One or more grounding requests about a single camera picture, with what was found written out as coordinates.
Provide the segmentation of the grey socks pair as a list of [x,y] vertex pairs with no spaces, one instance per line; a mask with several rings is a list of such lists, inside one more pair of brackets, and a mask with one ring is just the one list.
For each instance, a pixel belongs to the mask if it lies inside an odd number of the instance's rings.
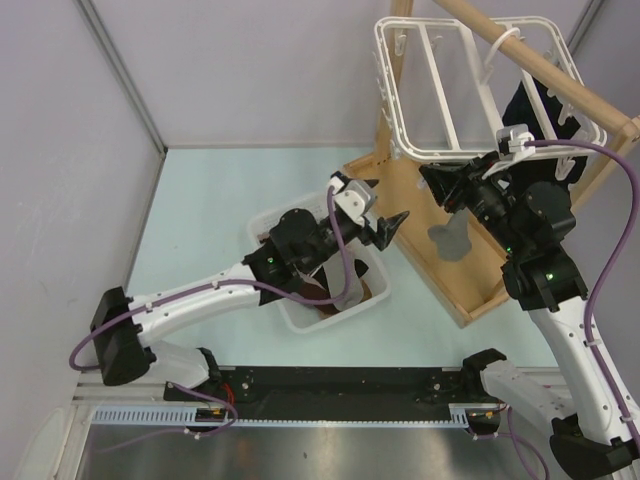
[[443,261],[459,262],[472,249],[466,210],[453,214],[446,224],[430,227],[427,235],[436,246],[438,258]]

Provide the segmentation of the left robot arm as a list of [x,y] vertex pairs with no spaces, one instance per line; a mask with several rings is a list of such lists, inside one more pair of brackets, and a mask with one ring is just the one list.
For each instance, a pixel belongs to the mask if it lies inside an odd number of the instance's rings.
[[332,316],[364,303],[366,290],[349,244],[383,251],[409,216],[402,211],[371,221],[376,184],[333,174],[326,217],[300,206],[285,211],[254,252],[189,286],[134,297],[121,287],[106,291],[87,338],[104,385],[157,378],[207,400],[221,387],[213,354],[168,343],[167,336],[223,313],[280,300]]

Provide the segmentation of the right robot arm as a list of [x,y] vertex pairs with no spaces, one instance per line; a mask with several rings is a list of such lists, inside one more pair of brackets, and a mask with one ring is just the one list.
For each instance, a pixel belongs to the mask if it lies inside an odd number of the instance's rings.
[[496,153],[467,164],[424,164],[419,172],[436,204],[468,210],[507,254],[508,295],[545,338],[570,392],[567,400],[520,372],[495,349],[466,358],[463,393],[509,404],[548,438],[572,479],[598,479],[639,458],[639,406],[598,336],[589,291],[561,245],[575,227],[568,192],[552,182],[503,187],[490,170]]

